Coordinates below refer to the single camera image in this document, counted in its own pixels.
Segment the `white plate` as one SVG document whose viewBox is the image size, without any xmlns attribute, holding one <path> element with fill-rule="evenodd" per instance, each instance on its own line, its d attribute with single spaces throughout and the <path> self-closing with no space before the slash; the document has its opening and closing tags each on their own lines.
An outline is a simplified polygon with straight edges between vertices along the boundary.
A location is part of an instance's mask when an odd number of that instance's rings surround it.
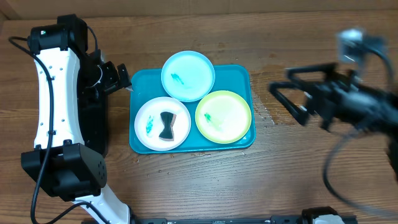
<svg viewBox="0 0 398 224">
<path fill-rule="evenodd" d="M 174 122 L 174 140 L 163 141 L 159 138 L 164 125 L 161 112 L 176 114 Z M 134 131 L 138 140 L 153 151 L 169 151 L 181 145 L 190 132 L 191 117 L 187 107 L 171 97 L 157 97 L 145 103 L 137 112 L 134 120 Z"/>
</svg>

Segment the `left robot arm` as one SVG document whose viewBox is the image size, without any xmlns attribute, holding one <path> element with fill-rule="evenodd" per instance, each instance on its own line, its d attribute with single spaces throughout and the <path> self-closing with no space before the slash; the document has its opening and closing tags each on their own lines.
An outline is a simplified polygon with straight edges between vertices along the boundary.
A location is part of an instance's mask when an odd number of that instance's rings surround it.
<svg viewBox="0 0 398 224">
<path fill-rule="evenodd" d="M 74 14 L 35 27 L 25 52 L 39 79 L 39 122 L 32 151 L 21 155 L 35 189 L 85 209 L 96 223 L 133 223 L 107 183 L 108 96 L 131 86 L 124 64 L 88 51 L 92 29 Z"/>
</svg>

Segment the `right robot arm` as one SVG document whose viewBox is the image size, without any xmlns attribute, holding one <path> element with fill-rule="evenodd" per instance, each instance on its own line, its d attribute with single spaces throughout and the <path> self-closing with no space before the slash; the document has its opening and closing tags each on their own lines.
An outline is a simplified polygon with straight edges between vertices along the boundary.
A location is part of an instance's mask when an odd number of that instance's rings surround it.
<svg viewBox="0 0 398 224">
<path fill-rule="evenodd" d="M 269 92 L 303 126 L 315 114 L 322 118 L 321 128 L 326 131 L 335 118 L 353 126 L 366 118 L 372 119 L 366 129 L 390 137 L 387 156 L 397 172 L 397 96 L 360 85 L 353 81 L 355 75 L 354 70 L 347 75 L 338 73 L 336 63 L 288 68 L 289 80 L 272 82 Z M 281 88 L 304 92 L 305 105 L 296 106 L 279 91 Z"/>
</svg>

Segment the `yellow-green plate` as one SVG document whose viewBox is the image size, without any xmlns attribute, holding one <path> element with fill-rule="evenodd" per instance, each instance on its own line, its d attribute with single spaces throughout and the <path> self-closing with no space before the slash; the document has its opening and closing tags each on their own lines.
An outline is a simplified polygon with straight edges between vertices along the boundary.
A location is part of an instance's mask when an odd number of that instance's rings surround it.
<svg viewBox="0 0 398 224">
<path fill-rule="evenodd" d="M 230 144 L 248 133 L 252 124 L 252 111 L 239 94 L 218 90 L 200 100 L 195 110 L 195 123 L 207 140 Z"/>
</svg>

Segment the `light blue plate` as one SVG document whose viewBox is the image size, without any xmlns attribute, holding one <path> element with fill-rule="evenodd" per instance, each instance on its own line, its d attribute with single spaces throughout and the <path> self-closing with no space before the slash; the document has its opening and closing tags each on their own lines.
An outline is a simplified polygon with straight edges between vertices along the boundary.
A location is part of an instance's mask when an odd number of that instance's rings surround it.
<svg viewBox="0 0 398 224">
<path fill-rule="evenodd" d="M 172 98 L 194 102 L 213 88 L 215 68 L 203 54 L 185 50 L 167 59 L 161 69 L 160 79 L 164 90 Z"/>
</svg>

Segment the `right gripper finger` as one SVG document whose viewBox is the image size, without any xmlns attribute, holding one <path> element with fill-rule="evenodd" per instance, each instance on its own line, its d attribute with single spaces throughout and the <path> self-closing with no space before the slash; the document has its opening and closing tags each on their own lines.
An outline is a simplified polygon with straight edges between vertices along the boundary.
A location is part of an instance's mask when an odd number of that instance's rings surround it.
<svg viewBox="0 0 398 224">
<path fill-rule="evenodd" d="M 269 85 L 269 92 L 292 115 L 292 117 L 296 120 L 296 122 L 298 122 L 298 124 L 305 126 L 310 114 L 307 105 L 297 106 L 285 95 L 283 95 L 279 91 L 280 89 L 304 91 L 303 85 L 301 83 L 294 82 L 272 82 Z"/>
<path fill-rule="evenodd" d="M 339 78 L 339 74 L 336 72 L 337 63 L 323 63 L 317 65 L 307 65 L 303 67 L 292 67 L 286 69 L 286 77 L 292 82 L 304 82 L 297 76 L 297 74 L 301 73 L 316 73 L 321 72 L 323 74 L 322 78 L 318 81 L 328 82 L 332 80 L 337 80 Z"/>
</svg>

